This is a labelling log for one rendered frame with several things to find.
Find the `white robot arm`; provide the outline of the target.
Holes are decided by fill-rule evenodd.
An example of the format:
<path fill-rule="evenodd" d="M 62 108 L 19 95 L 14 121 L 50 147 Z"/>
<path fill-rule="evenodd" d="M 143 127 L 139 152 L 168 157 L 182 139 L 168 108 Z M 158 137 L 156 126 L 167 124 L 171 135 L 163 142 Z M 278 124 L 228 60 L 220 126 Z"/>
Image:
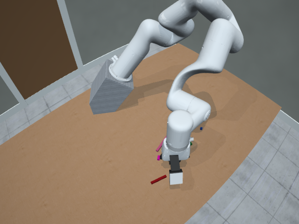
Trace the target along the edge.
<path fill-rule="evenodd" d="M 229 53 L 243 47 L 244 38 L 232 11 L 222 0 L 178 0 L 159 15 L 158 22 L 144 20 L 120 57 L 114 55 L 109 66 L 115 79 L 129 82 L 148 54 L 150 43 L 170 47 L 187 38 L 194 30 L 192 18 L 198 11 L 211 25 L 198 59 L 176 76 L 166 100 L 172 111 L 167 119 L 166 145 L 174 152 L 188 147 L 193 141 L 192 131 L 211 113 L 209 103 L 182 90 L 186 80 L 199 73 L 221 73 Z"/>

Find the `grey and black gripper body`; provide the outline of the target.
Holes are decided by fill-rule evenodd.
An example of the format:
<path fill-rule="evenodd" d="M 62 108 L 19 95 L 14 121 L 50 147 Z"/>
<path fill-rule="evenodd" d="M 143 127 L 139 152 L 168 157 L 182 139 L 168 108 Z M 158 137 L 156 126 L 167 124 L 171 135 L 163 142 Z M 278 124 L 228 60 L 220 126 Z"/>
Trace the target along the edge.
<path fill-rule="evenodd" d="M 163 143 L 162 143 L 162 150 L 161 150 L 162 160 L 163 161 L 170 161 L 170 155 L 178 155 L 179 160 L 187 160 L 190 156 L 190 149 L 191 149 L 191 145 L 189 143 L 188 147 L 182 152 L 171 151 L 166 145 L 166 138 L 165 138 Z"/>

